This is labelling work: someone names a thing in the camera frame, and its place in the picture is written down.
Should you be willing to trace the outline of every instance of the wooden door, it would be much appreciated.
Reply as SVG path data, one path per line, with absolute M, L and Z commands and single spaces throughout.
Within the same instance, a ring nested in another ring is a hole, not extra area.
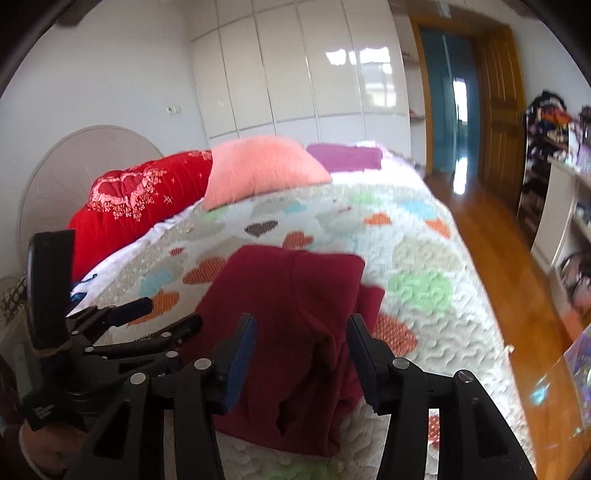
M 525 168 L 525 93 L 513 32 L 493 28 L 475 37 L 480 83 L 480 159 L 485 188 L 517 211 Z

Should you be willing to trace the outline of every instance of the bed headboard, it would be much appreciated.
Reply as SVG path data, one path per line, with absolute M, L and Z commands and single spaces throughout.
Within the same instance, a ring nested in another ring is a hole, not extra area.
M 85 128 L 63 138 L 41 160 L 22 198 L 17 232 L 21 265 L 26 265 L 31 236 L 64 229 L 87 202 L 98 176 L 161 157 L 141 135 L 112 125 Z

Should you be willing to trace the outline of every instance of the doorway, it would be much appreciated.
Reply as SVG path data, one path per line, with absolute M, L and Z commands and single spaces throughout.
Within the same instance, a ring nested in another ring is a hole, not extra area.
M 480 95 L 478 70 L 469 39 L 420 28 L 431 94 L 433 172 L 453 175 L 463 194 L 478 175 Z

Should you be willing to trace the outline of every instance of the quilted bedspread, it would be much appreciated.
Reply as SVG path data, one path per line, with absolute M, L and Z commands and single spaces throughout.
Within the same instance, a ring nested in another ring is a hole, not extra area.
M 142 296 L 154 301 L 151 314 L 112 328 L 100 343 L 137 340 L 191 313 L 228 256 L 247 244 L 361 256 L 363 282 L 386 291 L 374 335 L 425 371 L 473 371 L 534 463 L 508 352 L 485 289 L 450 212 L 427 190 L 330 184 L 207 213 L 197 208 L 99 296 L 99 307 Z M 431 413 L 426 478 L 434 479 L 439 421 L 437 412 Z M 370 480 L 378 472 L 388 422 L 361 400 L 343 421 L 342 449 L 330 459 L 217 437 L 229 480 Z

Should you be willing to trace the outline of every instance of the red pillow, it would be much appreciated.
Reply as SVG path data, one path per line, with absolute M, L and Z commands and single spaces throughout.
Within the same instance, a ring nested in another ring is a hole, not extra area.
M 212 153 L 191 151 L 100 176 L 88 203 L 70 220 L 76 231 L 72 281 L 77 282 L 156 223 L 205 195 Z

